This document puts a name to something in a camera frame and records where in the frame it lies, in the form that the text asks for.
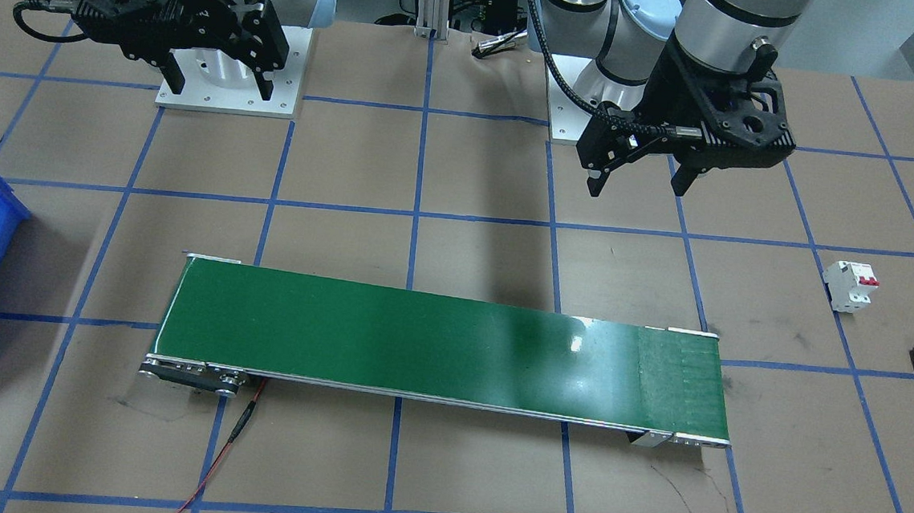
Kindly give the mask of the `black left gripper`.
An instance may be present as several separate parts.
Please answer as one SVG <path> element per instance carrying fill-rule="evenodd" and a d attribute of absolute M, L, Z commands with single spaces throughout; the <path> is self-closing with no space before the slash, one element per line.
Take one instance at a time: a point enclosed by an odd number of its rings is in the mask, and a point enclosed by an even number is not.
<path fill-rule="evenodd" d="M 612 131 L 596 111 L 580 136 L 589 195 L 600 197 L 615 169 L 647 155 L 674 157 L 677 197 L 710 169 L 772 168 L 791 155 L 796 141 L 772 70 L 778 51 L 764 40 L 753 47 L 757 58 L 741 74 L 716 73 L 670 39 L 633 108 L 636 127 Z"/>

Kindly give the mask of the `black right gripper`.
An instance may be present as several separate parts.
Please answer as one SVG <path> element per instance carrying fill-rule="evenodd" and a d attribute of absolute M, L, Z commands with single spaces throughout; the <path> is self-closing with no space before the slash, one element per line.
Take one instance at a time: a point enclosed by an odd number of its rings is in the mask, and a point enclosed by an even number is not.
<path fill-rule="evenodd" d="M 272 100 L 275 69 L 286 66 L 289 55 L 270 0 L 79 0 L 71 16 L 90 40 L 159 66 L 175 94 L 186 84 L 175 49 L 221 50 L 242 61 L 265 101 Z"/>

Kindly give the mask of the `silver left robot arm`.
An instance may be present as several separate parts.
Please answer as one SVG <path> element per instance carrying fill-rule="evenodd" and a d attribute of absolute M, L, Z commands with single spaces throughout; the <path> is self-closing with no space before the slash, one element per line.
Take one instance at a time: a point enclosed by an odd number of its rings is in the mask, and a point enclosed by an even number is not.
<path fill-rule="evenodd" d="M 713 169 L 767 169 L 795 151 L 779 51 L 812 0 L 527 0 L 530 47 L 588 115 L 588 193 L 668 154 L 680 197 Z"/>

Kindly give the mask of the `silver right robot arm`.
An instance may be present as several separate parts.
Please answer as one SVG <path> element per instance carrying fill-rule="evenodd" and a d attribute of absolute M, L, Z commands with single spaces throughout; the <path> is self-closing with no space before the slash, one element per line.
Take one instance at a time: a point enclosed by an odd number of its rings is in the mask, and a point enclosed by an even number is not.
<path fill-rule="evenodd" d="M 71 17 L 88 39 L 156 68 L 175 95 L 199 71 L 233 86 L 238 69 L 241 86 L 269 100 L 294 58 L 286 29 L 329 26 L 334 13 L 335 0 L 78 0 Z"/>

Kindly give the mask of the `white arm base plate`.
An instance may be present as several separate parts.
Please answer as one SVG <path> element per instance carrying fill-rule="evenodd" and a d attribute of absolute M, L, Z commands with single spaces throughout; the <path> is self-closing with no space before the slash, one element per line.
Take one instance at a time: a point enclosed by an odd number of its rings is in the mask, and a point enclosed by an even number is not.
<path fill-rule="evenodd" d="M 211 49 L 173 52 L 185 83 L 181 94 L 161 83 L 156 106 L 198 112 L 220 112 L 255 116 L 277 116 L 293 120 L 303 89 L 303 77 L 314 31 L 304 26 L 283 28 L 288 40 L 286 66 L 270 77 L 272 98 L 264 100 L 257 89 L 254 73 L 242 62 Z"/>
<path fill-rule="evenodd" d="M 551 55 L 552 68 L 546 72 L 550 142 L 578 144 L 593 111 L 600 112 L 598 120 L 608 121 L 612 131 L 636 127 L 633 108 L 644 96 L 646 81 L 632 68 L 624 78 L 610 66 L 610 58 L 603 52 L 592 57 Z"/>

